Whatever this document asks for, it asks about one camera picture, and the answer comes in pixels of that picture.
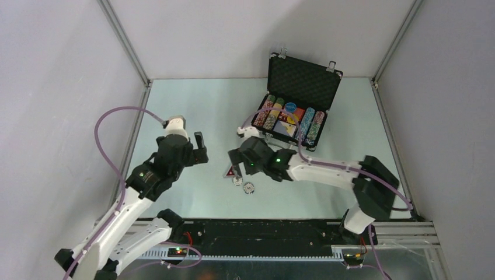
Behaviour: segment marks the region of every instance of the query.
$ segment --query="small white object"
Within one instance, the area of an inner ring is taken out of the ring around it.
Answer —
[[[240,185],[242,185],[242,178],[236,178],[236,177],[234,177],[232,179],[232,182],[233,182],[234,185],[240,186]]]
[[[243,135],[241,138],[241,142],[244,142],[250,137],[258,137],[261,138],[261,133],[256,127],[245,127],[245,128],[237,128],[237,135]]]
[[[375,218],[372,218],[359,208],[359,204],[356,202],[352,208],[349,209],[346,219],[344,220],[344,228],[355,234],[362,234],[364,229],[372,222]]]
[[[167,136],[170,134],[178,134],[185,137],[186,139],[189,139],[186,132],[186,120],[183,116],[176,115],[169,118],[169,123],[165,128],[165,133],[163,136]]]
[[[255,191],[255,186],[251,183],[246,183],[244,185],[244,193],[246,194],[253,194],[253,192]]]

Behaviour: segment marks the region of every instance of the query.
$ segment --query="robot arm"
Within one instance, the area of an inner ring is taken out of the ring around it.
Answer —
[[[163,123],[164,136],[156,139],[158,151],[153,153],[143,164],[137,166],[126,180],[126,192],[121,209],[116,211],[117,200],[108,210],[93,231],[74,249],[61,249],[55,260],[66,271],[83,254],[71,276],[87,275],[88,271],[97,271],[95,279],[114,279],[134,259],[152,246],[167,240],[174,226],[182,219],[171,210],[159,213],[152,223],[142,232],[136,233],[129,239],[119,243],[134,221],[141,216],[159,197],[171,188],[172,183],[179,179],[184,167],[207,163],[207,150],[200,132],[194,134],[198,149],[193,149],[185,130],[185,120],[182,116],[171,117]],[[109,217],[115,215],[111,222]],[[92,240],[91,247],[85,250]],[[85,255],[93,250],[91,261]]]
[[[275,181],[313,181],[352,191],[357,203],[346,212],[341,224],[341,234],[350,243],[354,243],[374,220],[389,219],[395,194],[379,182],[354,171],[370,172],[397,189],[399,180],[375,157],[366,156],[360,162],[311,160],[347,167],[331,169],[302,160],[295,150],[272,150],[255,127],[238,128],[237,133],[242,138],[242,144],[238,149],[229,151],[236,177],[242,176],[239,164],[243,163],[248,175],[263,172]]]

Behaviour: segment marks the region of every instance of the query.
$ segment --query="white wall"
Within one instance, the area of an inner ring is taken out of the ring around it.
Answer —
[[[495,275],[495,2],[425,1],[379,81],[454,279]]]
[[[55,253],[89,233],[115,186],[94,123],[142,91],[97,1],[0,3],[2,279],[62,278]],[[117,163],[134,117],[101,127]]]
[[[262,78],[271,51],[372,76],[413,0],[117,0],[152,78]]]

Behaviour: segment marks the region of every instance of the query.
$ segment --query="open case lid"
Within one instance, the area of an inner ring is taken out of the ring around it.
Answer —
[[[270,56],[267,90],[328,110],[343,76],[334,67],[334,61],[325,67],[274,52]]]

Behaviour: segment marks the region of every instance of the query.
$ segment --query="cable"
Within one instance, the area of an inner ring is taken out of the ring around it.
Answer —
[[[364,238],[362,236],[361,236],[361,243],[362,243],[362,245],[364,245],[364,249],[365,249],[363,254],[366,255],[368,253],[368,247],[366,247],[366,242],[364,241]]]
[[[353,269],[356,269],[356,268],[373,268],[373,269],[379,271],[379,269],[377,267],[374,267],[373,265],[368,265],[368,264],[363,264],[363,265],[348,265],[348,264],[346,264],[344,262],[341,262],[341,264],[343,266],[347,267],[347,269],[352,269],[352,270]],[[385,277],[387,278],[387,280],[392,280],[392,277],[390,277],[390,275],[388,275],[385,271],[384,271],[384,273],[386,275]]]
[[[189,232],[184,232],[184,235],[187,236],[187,241],[189,242],[189,246],[193,245],[193,238]]]
[[[114,171],[114,173],[118,177],[118,180],[120,182],[120,184],[119,184],[119,186],[120,186],[120,198],[118,199],[117,206],[115,207],[114,215],[110,215],[110,217],[105,222],[103,222],[100,229],[98,231],[96,231],[96,233],[88,240],[86,245],[82,248],[81,252],[74,258],[74,261],[72,262],[71,266],[67,269],[67,272],[65,273],[62,280],[67,280],[70,277],[71,272],[74,270],[74,267],[76,266],[76,264],[79,262],[79,260],[81,260],[82,256],[91,248],[91,245],[93,245],[95,240],[98,237],[100,237],[100,235],[108,227],[108,225],[113,221],[113,219],[116,217],[116,215],[118,215],[118,212],[120,211],[120,209],[122,207],[122,203],[124,203],[124,199],[126,197],[126,181],[125,181],[124,177],[122,176],[122,174],[120,173],[120,171],[118,170],[117,166],[111,161],[111,159],[107,156],[107,154],[103,150],[102,144],[100,143],[100,138],[98,135],[98,129],[100,128],[100,124],[102,123],[102,121],[111,113],[121,111],[121,110],[137,110],[137,111],[145,112],[145,113],[149,114],[151,117],[153,117],[154,119],[156,119],[157,121],[159,121],[160,123],[163,123],[163,120],[161,118],[159,118],[157,115],[153,114],[152,112],[150,112],[144,108],[140,108],[137,106],[123,106],[123,107],[113,108],[113,109],[105,112],[96,122],[95,131],[94,131],[96,146],[98,147],[98,150],[102,154],[105,161],[109,164],[111,169]]]
[[[263,109],[260,109],[260,110],[257,110],[256,112],[254,112],[252,115],[250,115],[245,121],[244,123],[242,124],[242,127],[241,128],[245,128],[246,126],[248,126],[251,122],[251,120],[255,117],[256,114],[259,114],[261,112],[264,112],[264,111],[269,111],[269,110],[275,110],[275,111],[279,111],[279,112],[282,112],[286,115],[289,115],[293,120],[297,120],[298,118],[293,114],[293,113],[290,113],[288,111],[285,111],[283,109],[280,109],[280,108],[274,108],[274,107],[269,107],[269,108],[263,108]],[[300,128],[301,126],[299,125],[299,122],[295,122],[295,125],[297,127],[297,131],[300,131]],[[379,183],[381,183],[383,186],[385,186],[386,188],[388,188],[389,190],[391,190],[394,194],[396,194],[400,199],[402,199],[405,203],[406,203],[406,206],[407,208],[403,208],[403,209],[397,209],[395,208],[396,211],[411,211],[413,209],[413,205],[411,204],[411,202],[403,195],[401,194],[398,190],[396,190],[394,187],[392,187],[389,183],[387,183],[385,180],[381,179],[380,177],[374,175],[374,174],[371,174],[370,172],[367,172],[365,170],[361,170],[361,169],[358,169],[358,168],[355,168],[355,167],[347,167],[345,165],[341,165],[341,164],[336,164],[336,163],[328,163],[328,162],[318,162],[318,161],[312,161],[311,159],[308,159],[306,156],[303,155],[302,153],[302,141],[301,141],[301,136],[300,135],[297,139],[297,149],[298,149],[298,153],[299,153],[299,156],[301,157],[301,159],[304,161],[304,162],[307,162],[307,163],[310,163],[312,165],[321,165],[321,166],[326,166],[326,167],[330,167],[330,168],[333,168],[333,169],[342,169],[342,170],[350,170],[352,172],[357,172],[357,173],[360,173],[364,176],[367,176]]]
[[[372,268],[378,269],[384,278],[388,277],[390,279],[390,276],[388,276],[388,274],[384,271],[384,269],[382,268],[382,264],[380,263],[380,260],[378,259],[378,254],[377,254],[377,251],[375,249],[375,245],[373,244],[373,236],[372,236],[371,232],[372,231],[371,231],[371,224],[370,224],[370,225],[368,225],[369,243],[371,244],[371,251],[373,251],[373,254],[375,255],[375,260],[377,261],[378,268],[373,267],[371,265],[370,266]]]
[[[189,250],[192,250],[193,252],[195,252],[199,259],[197,261],[195,261],[194,263],[192,264],[188,264],[188,265],[175,265],[175,264],[169,264],[168,262],[164,261],[164,260],[159,260],[159,261],[152,261],[152,262],[147,262],[143,265],[140,265],[139,267],[137,268],[133,268],[132,270],[126,272],[126,273],[122,273],[121,276],[125,276],[125,275],[129,275],[129,274],[132,274],[132,273],[135,273],[136,271],[140,270],[141,268],[144,268],[144,267],[147,267],[149,265],[155,265],[155,264],[166,264],[168,268],[170,267],[175,267],[175,268],[190,268],[190,267],[193,267],[197,264],[199,264],[201,262],[201,260],[203,259],[203,255],[201,255],[201,253],[194,247],[192,246],[188,246],[188,245],[185,245],[185,244],[178,244],[178,243],[174,243],[174,242],[162,242],[160,244],[165,244],[165,245],[172,245],[174,247],[181,247],[181,248],[187,248],[188,249],[188,254],[189,254]]]

